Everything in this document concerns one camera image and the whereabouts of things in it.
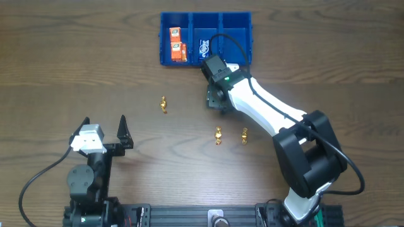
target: wooden table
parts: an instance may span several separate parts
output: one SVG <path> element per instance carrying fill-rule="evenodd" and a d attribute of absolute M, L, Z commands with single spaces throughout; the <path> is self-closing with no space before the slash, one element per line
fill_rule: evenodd
<path fill-rule="evenodd" d="M 18 195 L 64 153 L 89 116 L 117 141 L 125 114 L 135 148 L 113 162 L 110 195 L 152 205 L 283 199 L 272 140 L 241 113 L 205 106 L 198 68 L 163 67 L 161 11 L 251 11 L 252 75 L 293 107 L 322 110 L 366 179 L 342 204 L 347 226 L 404 223 L 404 5 L 401 1 L 53 0 L 0 3 L 0 222 L 26 226 Z M 160 109 L 167 97 L 168 114 Z M 215 145 L 215 127 L 223 143 Z M 249 129 L 247 146 L 242 128 Z M 60 226 L 71 153 L 36 180 L 24 208 Z M 333 189 L 354 190 L 348 169 Z"/>

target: label on orange box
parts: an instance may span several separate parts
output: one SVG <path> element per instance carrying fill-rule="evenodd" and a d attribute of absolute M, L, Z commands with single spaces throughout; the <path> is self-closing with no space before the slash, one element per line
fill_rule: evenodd
<path fill-rule="evenodd" d="M 186 62 L 187 61 L 187 45 L 182 44 L 181 46 L 181 60 Z"/>
<path fill-rule="evenodd" d="M 170 28 L 170 41 L 171 42 L 181 42 L 181 28 L 180 27 Z"/>
<path fill-rule="evenodd" d="M 181 61 L 181 42 L 172 42 L 171 43 L 171 60 L 172 61 Z"/>

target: blue plastic bin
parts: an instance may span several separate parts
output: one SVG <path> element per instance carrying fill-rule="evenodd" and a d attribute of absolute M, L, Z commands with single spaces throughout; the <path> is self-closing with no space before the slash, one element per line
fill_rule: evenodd
<path fill-rule="evenodd" d="M 181 28 L 181 42 L 187 44 L 187 62 L 171 60 L 170 28 Z M 235 38 L 246 51 L 251 64 L 253 35 L 251 12 L 161 12 L 160 63 L 164 66 L 199 66 L 199 40 L 208 40 L 216 33 Z M 237 46 L 225 37 L 212 41 L 212 52 L 228 63 L 241 66 L 246 62 Z"/>

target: blue candy package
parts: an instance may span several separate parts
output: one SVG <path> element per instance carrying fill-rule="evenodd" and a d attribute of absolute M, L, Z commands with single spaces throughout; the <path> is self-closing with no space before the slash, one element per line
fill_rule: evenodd
<path fill-rule="evenodd" d="M 209 40 L 199 40 L 199 59 L 209 57 Z"/>

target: black cable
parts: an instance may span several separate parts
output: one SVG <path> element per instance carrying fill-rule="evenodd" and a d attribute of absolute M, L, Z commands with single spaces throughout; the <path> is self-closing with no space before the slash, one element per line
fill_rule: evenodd
<path fill-rule="evenodd" d="M 20 213 L 21 216 L 23 216 L 24 220 L 28 223 L 29 226 L 31 227 L 35 227 L 35 225 L 30 221 L 30 219 L 27 217 L 27 215 L 24 212 L 23 209 L 23 197 L 24 197 L 24 193 L 27 190 L 27 188 L 30 186 L 30 184 L 36 180 L 39 176 L 41 176 L 42 174 L 44 174 L 46 171 L 50 170 L 51 168 L 54 168 L 57 164 L 59 164 L 61 161 L 63 161 L 69 154 L 71 150 L 71 146 L 69 146 L 68 150 L 65 152 L 65 154 L 59 159 L 57 160 L 55 163 L 51 164 L 50 166 L 44 168 L 41 172 L 37 173 L 35 176 L 33 176 L 31 178 L 31 180 L 29 180 L 25 186 L 23 187 L 23 189 L 21 190 L 20 193 L 20 197 L 18 198 L 18 208 L 20 209 Z"/>
<path fill-rule="evenodd" d="M 247 72 L 248 72 L 248 84 L 250 86 L 250 89 L 253 93 L 253 95 L 257 96 L 262 102 L 264 102 L 265 104 L 267 104 L 268 106 L 270 106 L 272 109 L 274 109 L 275 111 L 277 111 L 278 113 L 282 114 L 286 119 L 291 120 L 292 122 L 294 122 L 295 124 L 297 124 L 300 128 L 304 129 L 305 131 L 307 131 L 309 134 L 311 134 L 312 136 L 314 136 L 316 139 L 318 139 L 319 141 L 325 143 L 327 146 L 329 146 L 331 149 L 333 149 L 334 151 L 336 151 L 336 153 L 343 158 L 344 160 L 347 161 L 347 163 L 352 167 L 352 169 L 355 171 L 356 175 L 359 178 L 359 182 L 360 182 L 360 187 L 358 190 L 355 191 L 348 191 L 348 192 L 344 192 L 344 191 L 337 191 L 337 190 L 329 190 L 329 191 L 324 191 L 321 193 L 321 196 L 323 194 L 335 194 L 335 195 L 357 195 L 360 194 L 361 192 L 363 192 L 365 190 L 365 179 L 362 175 L 362 173 L 360 172 L 360 170 L 358 169 L 358 167 L 355 165 L 355 163 L 342 151 L 340 151 L 338 148 L 336 148 L 334 145 L 332 145 L 330 142 L 328 142 L 325 138 L 323 138 L 322 136 L 320 136 L 316 131 L 312 130 L 310 127 L 304 125 L 302 122 L 294 119 L 293 117 L 289 116 L 287 113 L 281 111 L 280 109 L 276 108 L 276 106 L 272 105 L 270 102 L 266 101 L 262 96 L 260 96 L 257 91 L 253 88 L 253 85 L 251 83 L 251 74 L 250 74 L 250 65 L 249 65 L 249 61 L 247 58 L 247 54 L 244 52 L 242 46 L 240 45 L 240 43 L 238 41 L 236 41 L 236 39 L 234 39 L 233 37 L 231 37 L 230 35 L 224 34 L 224 33 L 218 33 L 214 36 L 212 36 L 210 38 L 209 41 L 209 53 L 211 54 L 211 41 L 212 39 L 214 39 L 215 37 L 218 36 L 223 36 L 228 38 L 229 40 L 233 41 L 233 43 L 236 44 L 236 46 L 240 49 L 244 60 L 246 62 L 246 66 L 247 66 Z"/>

